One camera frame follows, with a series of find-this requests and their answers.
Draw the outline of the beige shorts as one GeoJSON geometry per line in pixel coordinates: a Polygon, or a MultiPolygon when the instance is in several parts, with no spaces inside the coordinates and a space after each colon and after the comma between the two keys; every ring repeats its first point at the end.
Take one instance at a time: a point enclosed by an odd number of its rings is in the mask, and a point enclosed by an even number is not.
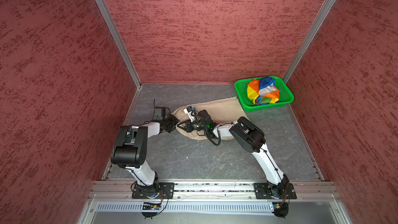
{"type": "Polygon", "coordinates": [[[195,107],[198,112],[206,110],[212,120],[220,124],[235,122],[240,117],[248,118],[236,96],[206,103],[181,106],[174,110],[172,115],[174,115],[180,122],[189,120],[188,115],[184,112],[184,109],[189,106],[195,107]]]}

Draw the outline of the multicolour shorts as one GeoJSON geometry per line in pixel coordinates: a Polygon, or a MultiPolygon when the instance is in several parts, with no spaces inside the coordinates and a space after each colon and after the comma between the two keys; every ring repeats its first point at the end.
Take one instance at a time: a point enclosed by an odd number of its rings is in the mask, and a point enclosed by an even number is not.
{"type": "Polygon", "coordinates": [[[247,86],[247,97],[254,105],[276,104],[280,91],[272,77],[253,79],[247,86]]]}

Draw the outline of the green plastic basket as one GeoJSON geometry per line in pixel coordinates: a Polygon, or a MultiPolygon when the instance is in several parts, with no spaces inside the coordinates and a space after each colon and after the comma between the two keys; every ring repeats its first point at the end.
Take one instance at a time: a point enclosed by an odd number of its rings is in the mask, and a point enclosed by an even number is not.
{"type": "Polygon", "coordinates": [[[290,89],[286,86],[284,81],[276,76],[271,76],[276,80],[276,87],[280,91],[279,101],[276,104],[266,104],[266,105],[254,105],[247,97],[247,86],[253,80],[241,79],[235,82],[234,87],[237,92],[237,97],[243,109],[247,112],[253,112],[258,110],[265,110],[270,108],[282,107],[285,104],[292,103],[294,96],[290,89]]]}

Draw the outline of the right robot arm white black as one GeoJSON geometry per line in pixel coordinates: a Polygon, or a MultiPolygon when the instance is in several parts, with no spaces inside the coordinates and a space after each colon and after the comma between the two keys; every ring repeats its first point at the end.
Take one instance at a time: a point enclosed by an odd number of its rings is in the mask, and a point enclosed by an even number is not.
{"type": "Polygon", "coordinates": [[[267,147],[264,133],[246,117],[230,123],[216,123],[206,110],[185,110],[189,119],[177,124],[186,133],[200,132],[213,145],[219,146],[222,139],[234,138],[241,148],[251,153],[262,168],[267,182],[254,183],[257,199],[296,199],[295,189],[287,175],[278,167],[267,147]]]}

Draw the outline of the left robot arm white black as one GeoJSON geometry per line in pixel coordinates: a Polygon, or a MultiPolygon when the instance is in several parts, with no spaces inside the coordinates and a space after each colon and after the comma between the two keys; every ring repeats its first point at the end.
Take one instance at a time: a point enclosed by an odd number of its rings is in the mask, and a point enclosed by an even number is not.
{"type": "Polygon", "coordinates": [[[110,161],[136,179],[131,185],[133,199],[173,198],[174,183],[161,183],[146,157],[149,138],[163,132],[171,133],[177,123],[178,119],[170,115],[154,117],[141,125],[124,125],[119,129],[110,161]]]}

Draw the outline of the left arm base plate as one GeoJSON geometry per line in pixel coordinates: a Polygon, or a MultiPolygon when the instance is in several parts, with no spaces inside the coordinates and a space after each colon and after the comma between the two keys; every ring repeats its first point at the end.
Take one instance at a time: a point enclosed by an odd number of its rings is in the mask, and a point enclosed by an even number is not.
{"type": "Polygon", "coordinates": [[[175,183],[160,182],[158,185],[141,186],[133,184],[132,199],[172,199],[174,194],[175,183]]]}

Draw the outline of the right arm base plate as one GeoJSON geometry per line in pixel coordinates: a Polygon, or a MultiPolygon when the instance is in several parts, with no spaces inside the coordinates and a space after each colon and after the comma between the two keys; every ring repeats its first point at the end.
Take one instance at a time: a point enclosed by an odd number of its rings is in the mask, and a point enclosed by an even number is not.
{"type": "Polygon", "coordinates": [[[254,193],[256,199],[266,200],[296,200],[295,188],[291,183],[286,185],[271,183],[254,183],[254,193]]]}

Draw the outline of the left aluminium corner post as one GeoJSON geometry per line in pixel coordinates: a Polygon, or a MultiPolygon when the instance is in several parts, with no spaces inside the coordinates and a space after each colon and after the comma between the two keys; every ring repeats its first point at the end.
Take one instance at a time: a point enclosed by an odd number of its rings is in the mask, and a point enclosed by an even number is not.
{"type": "Polygon", "coordinates": [[[112,35],[112,38],[119,50],[119,53],[121,54],[122,59],[123,59],[128,71],[134,81],[134,84],[136,85],[138,90],[141,90],[142,82],[138,76],[138,73],[137,73],[134,65],[133,65],[133,62],[130,58],[127,48],[122,40],[122,37],[117,29],[117,26],[112,18],[112,15],[108,9],[108,6],[107,6],[105,0],[95,0],[95,2],[105,20],[105,23],[112,35]]]}

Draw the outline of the aluminium corner post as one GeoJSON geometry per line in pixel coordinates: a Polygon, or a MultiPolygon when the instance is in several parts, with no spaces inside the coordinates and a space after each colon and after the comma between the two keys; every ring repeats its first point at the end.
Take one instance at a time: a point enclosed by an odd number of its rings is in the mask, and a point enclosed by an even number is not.
{"type": "Polygon", "coordinates": [[[336,0],[324,0],[316,17],[314,18],[311,27],[309,28],[305,38],[303,39],[299,49],[297,50],[291,64],[289,65],[287,71],[283,76],[283,81],[287,83],[291,76],[293,75],[295,69],[297,68],[298,64],[300,63],[301,59],[305,55],[307,49],[309,48],[310,44],[312,43],[314,37],[318,33],[319,29],[321,28],[324,20],[328,16],[330,10],[332,9],[333,5],[335,4],[336,0]]]}
{"type": "Polygon", "coordinates": [[[105,0],[95,0],[95,2],[105,20],[105,23],[112,35],[112,38],[119,50],[119,53],[121,54],[122,59],[123,59],[128,71],[134,81],[134,84],[136,85],[138,90],[141,90],[142,82],[138,76],[138,73],[137,73],[134,65],[133,65],[133,62],[130,58],[127,48],[122,40],[122,37],[117,29],[117,26],[112,18],[112,15],[108,9],[108,6],[107,6],[105,0]]]}

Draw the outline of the right aluminium corner post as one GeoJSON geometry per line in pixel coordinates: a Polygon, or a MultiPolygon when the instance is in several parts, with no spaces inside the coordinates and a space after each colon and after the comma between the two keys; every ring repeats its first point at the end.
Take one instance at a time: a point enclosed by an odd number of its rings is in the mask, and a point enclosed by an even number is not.
{"type": "Polygon", "coordinates": [[[310,44],[312,43],[314,37],[318,33],[319,29],[321,28],[324,20],[328,16],[330,10],[332,9],[333,5],[335,4],[336,0],[324,0],[316,17],[314,18],[311,27],[309,28],[305,38],[303,39],[299,49],[297,50],[291,64],[289,65],[287,71],[283,76],[283,81],[287,83],[291,76],[293,75],[295,69],[297,68],[298,64],[300,63],[301,59],[305,55],[307,49],[309,48],[310,44]]]}

